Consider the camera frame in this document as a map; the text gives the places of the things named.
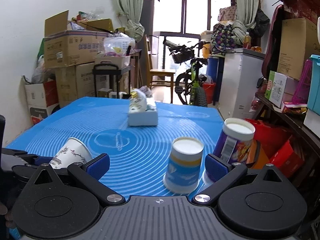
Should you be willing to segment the green black bicycle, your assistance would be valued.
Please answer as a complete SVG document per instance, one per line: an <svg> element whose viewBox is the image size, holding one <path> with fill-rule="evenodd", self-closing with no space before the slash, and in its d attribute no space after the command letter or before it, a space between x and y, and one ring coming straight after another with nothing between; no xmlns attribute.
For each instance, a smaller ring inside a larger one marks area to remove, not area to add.
<svg viewBox="0 0 320 240"><path fill-rule="evenodd" d="M190 67L179 74L175 81L175 93L180 102L184 105L193 105L207 107L207 98L203 84L207 80L206 76L199 73L200 68L208 64L208 60L202 57L196 57L194 49L202 49L207 42L200 41L194 46L177 45L168 40L163 44L169 48L170 55L175 63L182 64L190 62Z"/></svg>

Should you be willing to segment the orange drink bottle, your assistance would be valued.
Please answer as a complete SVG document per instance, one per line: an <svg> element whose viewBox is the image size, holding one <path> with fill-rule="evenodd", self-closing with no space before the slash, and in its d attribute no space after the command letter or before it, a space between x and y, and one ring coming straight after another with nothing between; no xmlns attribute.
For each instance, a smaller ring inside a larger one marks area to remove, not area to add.
<svg viewBox="0 0 320 240"><path fill-rule="evenodd" d="M249 32L247 32L246 35L244 36L243 48L251 49L251 36Z"/></svg>

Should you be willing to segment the purple cylindrical canister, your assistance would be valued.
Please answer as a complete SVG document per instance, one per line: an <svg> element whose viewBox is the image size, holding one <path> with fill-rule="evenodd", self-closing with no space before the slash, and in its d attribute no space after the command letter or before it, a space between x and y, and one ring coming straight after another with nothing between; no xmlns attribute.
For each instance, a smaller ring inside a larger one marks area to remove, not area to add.
<svg viewBox="0 0 320 240"><path fill-rule="evenodd" d="M222 127L213 155L232 163L247 163L255 127L239 118L227 118Z"/></svg>

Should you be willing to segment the colourful patterned bag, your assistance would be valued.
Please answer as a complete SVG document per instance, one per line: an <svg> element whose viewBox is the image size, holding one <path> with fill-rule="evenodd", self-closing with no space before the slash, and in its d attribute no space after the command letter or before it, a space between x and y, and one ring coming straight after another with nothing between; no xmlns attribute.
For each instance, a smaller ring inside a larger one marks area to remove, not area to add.
<svg viewBox="0 0 320 240"><path fill-rule="evenodd" d="M236 43L233 39L233 29L231 24L217 23L213 27L211 38L212 55L225 56L227 49L236 48Z"/></svg>

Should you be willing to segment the plastic bag of clutter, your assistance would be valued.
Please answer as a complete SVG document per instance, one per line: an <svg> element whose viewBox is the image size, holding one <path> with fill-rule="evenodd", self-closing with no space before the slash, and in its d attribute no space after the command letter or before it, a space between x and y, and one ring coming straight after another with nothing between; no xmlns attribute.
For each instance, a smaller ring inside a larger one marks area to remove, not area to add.
<svg viewBox="0 0 320 240"><path fill-rule="evenodd" d="M34 69L31 77L32 84L46 83L55 80L55 73L52 69L46 69L44 66L44 55L41 55L37 61L37 67Z"/></svg>

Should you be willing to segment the lower brown cardboard box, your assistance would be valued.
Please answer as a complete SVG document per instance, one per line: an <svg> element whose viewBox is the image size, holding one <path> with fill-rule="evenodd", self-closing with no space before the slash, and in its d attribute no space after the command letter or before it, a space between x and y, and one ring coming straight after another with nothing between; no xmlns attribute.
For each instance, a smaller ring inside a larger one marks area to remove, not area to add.
<svg viewBox="0 0 320 240"><path fill-rule="evenodd" d="M57 94L60 107L86 96L95 96L94 63L80 64L55 70Z"/></svg>

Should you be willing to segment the tall brown cardboard box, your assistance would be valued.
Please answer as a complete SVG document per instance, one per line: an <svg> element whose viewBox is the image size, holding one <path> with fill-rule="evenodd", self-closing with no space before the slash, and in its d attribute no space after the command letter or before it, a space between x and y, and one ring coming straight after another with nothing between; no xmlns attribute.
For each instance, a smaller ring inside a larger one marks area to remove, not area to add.
<svg viewBox="0 0 320 240"><path fill-rule="evenodd" d="M312 54L319 55L317 26L307 18L283 20L277 72L299 80Z"/></svg>

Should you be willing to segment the red gift box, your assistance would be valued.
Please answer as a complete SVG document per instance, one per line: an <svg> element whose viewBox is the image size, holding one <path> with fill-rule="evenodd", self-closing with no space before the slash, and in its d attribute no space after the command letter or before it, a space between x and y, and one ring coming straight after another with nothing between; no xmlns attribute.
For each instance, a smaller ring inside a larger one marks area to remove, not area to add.
<svg viewBox="0 0 320 240"><path fill-rule="evenodd" d="M289 178L304 163L304 154L299 141L292 133L281 126L261 120L247 119L255 127L247 166L261 169L267 163L275 165Z"/></svg>

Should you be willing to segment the red white cardboard box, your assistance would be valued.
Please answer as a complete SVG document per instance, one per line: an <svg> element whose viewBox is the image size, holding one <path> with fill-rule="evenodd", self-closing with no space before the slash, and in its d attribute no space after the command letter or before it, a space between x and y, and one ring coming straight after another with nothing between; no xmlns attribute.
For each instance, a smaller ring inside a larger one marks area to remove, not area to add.
<svg viewBox="0 0 320 240"><path fill-rule="evenodd" d="M38 124L60 109L55 80L38 84L25 82L24 88L33 125Z"/></svg>

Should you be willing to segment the white chest freezer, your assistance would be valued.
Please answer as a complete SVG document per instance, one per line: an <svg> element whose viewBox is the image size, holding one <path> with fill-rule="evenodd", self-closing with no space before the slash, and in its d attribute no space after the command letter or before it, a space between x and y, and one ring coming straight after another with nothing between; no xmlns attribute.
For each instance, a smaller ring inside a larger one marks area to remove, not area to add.
<svg viewBox="0 0 320 240"><path fill-rule="evenodd" d="M245 48L226 50L217 107L223 119L253 116L252 101L264 58L265 54Z"/></svg>

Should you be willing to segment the open top cardboard box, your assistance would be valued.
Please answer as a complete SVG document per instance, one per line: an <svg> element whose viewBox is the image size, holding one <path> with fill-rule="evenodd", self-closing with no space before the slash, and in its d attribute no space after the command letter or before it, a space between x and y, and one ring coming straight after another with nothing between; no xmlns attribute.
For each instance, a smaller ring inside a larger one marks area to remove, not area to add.
<svg viewBox="0 0 320 240"><path fill-rule="evenodd" d="M44 66L63 68L94 61L103 40L113 32L112 20L68 19L69 11L44 22Z"/></svg>

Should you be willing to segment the green white product box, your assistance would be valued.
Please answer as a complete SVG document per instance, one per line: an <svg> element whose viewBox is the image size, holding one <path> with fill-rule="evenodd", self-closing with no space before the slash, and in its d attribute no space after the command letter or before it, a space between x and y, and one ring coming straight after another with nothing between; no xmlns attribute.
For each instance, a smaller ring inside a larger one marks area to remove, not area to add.
<svg viewBox="0 0 320 240"><path fill-rule="evenodd" d="M265 92L265 98L268 101L272 102L278 108L281 107L283 101L286 82L286 75L270 71L269 80L267 82L267 89Z"/></svg>

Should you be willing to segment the blue yellow paper cup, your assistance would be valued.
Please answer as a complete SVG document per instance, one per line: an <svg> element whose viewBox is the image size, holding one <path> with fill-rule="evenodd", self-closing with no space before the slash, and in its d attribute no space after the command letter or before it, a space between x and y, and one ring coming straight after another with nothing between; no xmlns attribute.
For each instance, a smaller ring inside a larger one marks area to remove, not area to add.
<svg viewBox="0 0 320 240"><path fill-rule="evenodd" d="M176 194L190 194L199 185L204 144L191 137L173 140L164 186Z"/></svg>

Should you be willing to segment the blue silicone baking mat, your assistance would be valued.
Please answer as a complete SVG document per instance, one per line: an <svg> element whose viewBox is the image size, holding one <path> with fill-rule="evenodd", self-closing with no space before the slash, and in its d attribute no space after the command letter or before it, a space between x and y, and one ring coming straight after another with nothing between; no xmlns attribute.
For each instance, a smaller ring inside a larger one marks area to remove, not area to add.
<svg viewBox="0 0 320 240"><path fill-rule="evenodd" d="M128 109L124 99L81 98L22 133L9 148L52 157L73 137L93 156L109 155L104 185L124 197L171 196L163 176L173 140L193 137L204 144L204 154L212 153L223 119L214 108L157 103L157 126L131 127Z"/></svg>

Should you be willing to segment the wooden chair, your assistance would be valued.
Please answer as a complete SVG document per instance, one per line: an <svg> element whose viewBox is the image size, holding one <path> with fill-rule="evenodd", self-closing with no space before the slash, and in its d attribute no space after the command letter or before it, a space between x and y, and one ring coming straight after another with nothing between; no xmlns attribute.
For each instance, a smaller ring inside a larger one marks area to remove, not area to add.
<svg viewBox="0 0 320 240"><path fill-rule="evenodd" d="M145 52L146 52L146 77L147 77L147 86L152 88L153 86L166 87L165 80L153 81L153 77L170 77L170 103L173 103L173 94L174 94L174 74L175 70L165 70L165 69L156 69L152 66L152 53L150 39L147 35L144 36Z"/></svg>

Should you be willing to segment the black utility cart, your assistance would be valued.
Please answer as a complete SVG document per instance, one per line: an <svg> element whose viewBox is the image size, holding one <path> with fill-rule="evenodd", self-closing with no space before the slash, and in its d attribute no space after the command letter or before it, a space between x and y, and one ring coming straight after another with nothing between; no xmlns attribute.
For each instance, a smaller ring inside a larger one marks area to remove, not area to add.
<svg viewBox="0 0 320 240"><path fill-rule="evenodd" d="M120 92L120 85L119 81L120 78L123 74L128 73L129 74L129 79L128 79L128 89L130 93L130 82L131 82L131 71L133 70L133 65L129 64L128 66L124 68L119 68L116 64L112 63L100 63L100 64L95 64L92 70L93 73L93 80L94 80L94 93L95 97L98 96L98 90L97 90L97 75L107 75L109 76L109 85L110 88L113 89L113 82L114 78L116 78L116 96L117 99L120 98L119 92Z"/></svg>

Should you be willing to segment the clear plastic bag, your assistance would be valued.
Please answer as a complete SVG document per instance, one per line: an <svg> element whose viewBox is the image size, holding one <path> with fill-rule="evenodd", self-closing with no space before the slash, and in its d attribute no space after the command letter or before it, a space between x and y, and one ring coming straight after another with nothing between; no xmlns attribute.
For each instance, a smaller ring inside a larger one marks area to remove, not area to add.
<svg viewBox="0 0 320 240"><path fill-rule="evenodd" d="M105 56L129 56L136 42L130 37L106 37L103 41Z"/></svg>

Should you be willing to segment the white tissue box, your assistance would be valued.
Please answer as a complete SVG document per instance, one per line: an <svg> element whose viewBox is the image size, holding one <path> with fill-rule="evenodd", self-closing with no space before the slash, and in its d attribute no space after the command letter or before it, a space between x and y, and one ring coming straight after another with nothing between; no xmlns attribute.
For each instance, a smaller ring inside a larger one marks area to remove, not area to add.
<svg viewBox="0 0 320 240"><path fill-rule="evenodd" d="M131 127L158 125L156 102L149 87L143 86L131 92L127 116Z"/></svg>

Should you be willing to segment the white floral paper cup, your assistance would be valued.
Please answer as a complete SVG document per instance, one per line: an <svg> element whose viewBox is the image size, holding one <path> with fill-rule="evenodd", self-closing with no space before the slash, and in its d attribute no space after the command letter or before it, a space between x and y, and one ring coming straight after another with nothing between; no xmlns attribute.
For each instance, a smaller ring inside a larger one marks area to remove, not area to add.
<svg viewBox="0 0 320 240"><path fill-rule="evenodd" d="M86 164L92 159L89 149L82 141L69 138L49 164L53 169L61 169L76 162Z"/></svg>

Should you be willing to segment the teal plastic bin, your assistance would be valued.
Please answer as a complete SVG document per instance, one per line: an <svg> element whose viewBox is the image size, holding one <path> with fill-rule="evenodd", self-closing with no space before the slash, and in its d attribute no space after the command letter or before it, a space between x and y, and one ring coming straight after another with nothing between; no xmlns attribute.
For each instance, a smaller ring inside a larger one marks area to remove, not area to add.
<svg viewBox="0 0 320 240"><path fill-rule="evenodd" d="M308 109L320 115L320 56L312 54L310 60L312 61L312 74Z"/></svg>

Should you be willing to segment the green curtain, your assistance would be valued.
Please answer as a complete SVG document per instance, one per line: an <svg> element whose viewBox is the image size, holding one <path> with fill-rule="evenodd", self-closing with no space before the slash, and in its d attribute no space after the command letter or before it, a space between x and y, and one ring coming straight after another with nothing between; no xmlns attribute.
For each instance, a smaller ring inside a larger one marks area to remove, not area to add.
<svg viewBox="0 0 320 240"><path fill-rule="evenodd" d="M144 35L144 27L140 23L143 9L143 0L114 0L120 16L127 19L126 35L140 42Z"/></svg>

